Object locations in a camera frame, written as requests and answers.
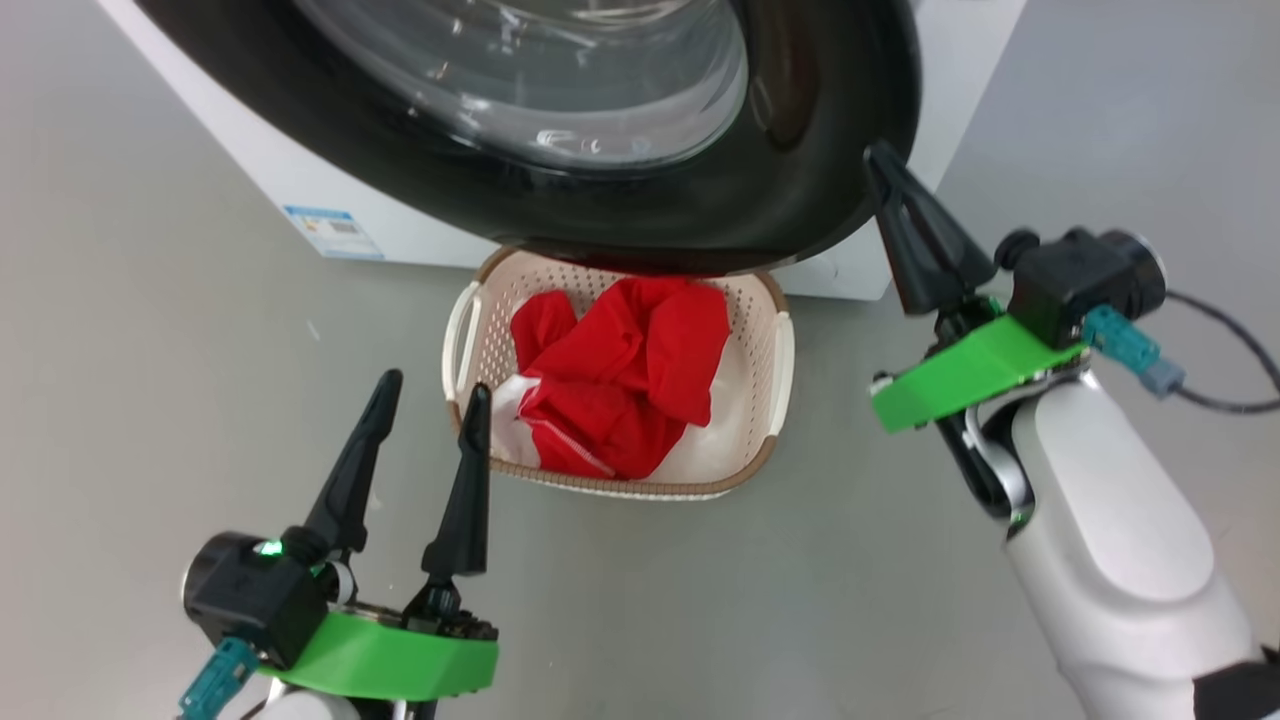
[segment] beige plastic basket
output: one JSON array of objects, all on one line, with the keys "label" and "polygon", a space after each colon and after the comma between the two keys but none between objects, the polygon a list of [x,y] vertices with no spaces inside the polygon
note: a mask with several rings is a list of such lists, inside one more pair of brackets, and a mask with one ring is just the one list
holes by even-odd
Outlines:
[{"label": "beige plastic basket", "polygon": [[[454,433],[475,383],[497,388],[517,373],[511,316],[526,300],[563,290],[581,316],[623,277],[511,249],[489,258],[458,297],[444,334],[440,375]],[[563,489],[634,500],[709,500],[754,475],[773,452],[786,419],[795,369],[791,318],[786,297],[768,274],[707,282],[724,291],[731,328],[712,384],[712,421],[705,428],[690,425],[652,477],[602,480],[498,457],[490,457],[489,466]]]}]

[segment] green plastic mount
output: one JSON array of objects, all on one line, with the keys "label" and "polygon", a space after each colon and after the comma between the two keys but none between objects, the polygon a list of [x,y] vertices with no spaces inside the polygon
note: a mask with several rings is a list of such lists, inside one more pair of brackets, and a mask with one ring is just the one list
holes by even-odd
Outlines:
[{"label": "green plastic mount", "polygon": [[996,397],[1083,352],[1083,345],[1053,350],[1002,315],[899,375],[872,397],[872,407],[896,433]]},{"label": "green plastic mount", "polygon": [[330,612],[289,670],[259,673],[342,697],[424,702],[488,688],[498,643],[426,635]]}]

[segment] basket handle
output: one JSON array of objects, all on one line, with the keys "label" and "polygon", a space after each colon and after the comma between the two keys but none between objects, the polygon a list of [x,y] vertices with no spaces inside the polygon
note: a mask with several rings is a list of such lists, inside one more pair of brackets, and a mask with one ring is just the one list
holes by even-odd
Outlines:
[{"label": "basket handle", "polygon": [[[480,283],[472,282],[458,296],[449,313],[449,324],[444,328],[444,351],[440,355],[440,384],[444,386],[444,400],[457,402],[458,395],[466,388],[461,387],[466,379],[466,370],[471,366],[471,352],[475,350],[476,329],[480,327]],[[462,357],[454,366],[458,357],[458,340],[462,329],[462,316],[470,310],[470,323],[467,323],[466,337],[462,345]]]},{"label": "basket handle", "polygon": [[769,434],[782,432],[791,402],[791,379],[796,370],[796,332],[790,313],[778,313],[773,327],[773,387],[769,396]]}]

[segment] blue cable connector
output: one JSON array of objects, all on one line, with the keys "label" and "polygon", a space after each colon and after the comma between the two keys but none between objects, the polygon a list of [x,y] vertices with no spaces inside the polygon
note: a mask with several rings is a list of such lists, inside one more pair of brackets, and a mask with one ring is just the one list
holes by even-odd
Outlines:
[{"label": "blue cable connector", "polygon": [[1138,375],[1142,387],[1164,400],[1183,387],[1187,370],[1160,356],[1160,343],[1133,327],[1110,305],[1100,305],[1084,316],[1080,340]]},{"label": "blue cable connector", "polygon": [[178,701],[182,720],[216,720],[218,714],[244,688],[257,670],[253,646],[239,638],[227,638],[196,675]]}]

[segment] red clothing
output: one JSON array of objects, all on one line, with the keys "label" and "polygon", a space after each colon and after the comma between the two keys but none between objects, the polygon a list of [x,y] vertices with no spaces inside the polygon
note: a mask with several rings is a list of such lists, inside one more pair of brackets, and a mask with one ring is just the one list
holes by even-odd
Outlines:
[{"label": "red clothing", "polygon": [[684,278],[618,281],[577,320],[563,291],[512,318],[520,373],[541,378],[521,404],[547,470],[649,477],[712,418],[710,386],[728,340],[719,290]]}]

